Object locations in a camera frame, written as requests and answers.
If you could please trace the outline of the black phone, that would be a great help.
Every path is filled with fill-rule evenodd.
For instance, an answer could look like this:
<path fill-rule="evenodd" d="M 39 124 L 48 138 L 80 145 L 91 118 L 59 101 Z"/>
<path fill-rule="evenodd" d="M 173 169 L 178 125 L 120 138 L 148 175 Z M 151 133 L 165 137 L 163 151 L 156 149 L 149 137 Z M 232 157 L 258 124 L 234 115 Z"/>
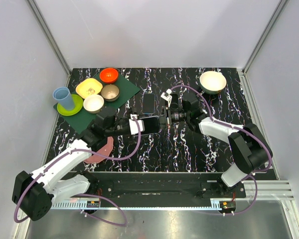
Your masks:
<path fill-rule="evenodd" d="M 155 112 L 155 95 L 154 94 L 144 94 L 143 95 L 142 113 L 144 115 L 153 115 L 154 112 Z"/>

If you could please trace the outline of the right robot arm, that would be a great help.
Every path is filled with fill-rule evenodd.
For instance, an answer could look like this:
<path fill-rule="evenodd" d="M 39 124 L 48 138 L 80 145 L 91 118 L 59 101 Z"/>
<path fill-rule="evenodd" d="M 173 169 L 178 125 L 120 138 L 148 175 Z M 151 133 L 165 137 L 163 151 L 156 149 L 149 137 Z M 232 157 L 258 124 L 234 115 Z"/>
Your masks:
<path fill-rule="evenodd" d="M 177 122 L 185 122 L 189 129 L 201 135 L 214 137 L 230 146 L 234 163 L 221 175 L 216 191 L 221 197 L 234 192 L 234 186 L 260 170 L 265 163 L 272 163 L 273 153 L 259 128 L 250 123 L 236 125 L 211 119 L 198 106 L 198 101 L 182 101 L 179 106 L 172 100 L 162 107 L 160 123 L 170 128 Z"/>

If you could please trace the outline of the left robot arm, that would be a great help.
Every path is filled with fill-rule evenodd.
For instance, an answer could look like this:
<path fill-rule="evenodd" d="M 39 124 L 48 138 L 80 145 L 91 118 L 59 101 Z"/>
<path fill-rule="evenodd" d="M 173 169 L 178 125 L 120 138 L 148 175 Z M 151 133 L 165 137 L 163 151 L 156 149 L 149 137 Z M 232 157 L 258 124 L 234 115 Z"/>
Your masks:
<path fill-rule="evenodd" d="M 16 223 L 27 219 L 37 221 L 53 205 L 69 197 L 93 197 L 97 193 L 98 185 L 88 176 L 79 174 L 65 181 L 62 177 L 91 155 L 102 156 L 98 151 L 106 145 L 108 137 L 141 136 L 145 127 L 137 114 L 120 119 L 115 114 L 115 109 L 104 108 L 61 154 L 31 173 L 21 171 L 17 174 L 12 193 L 12 201 L 16 205 L 13 219 Z"/>

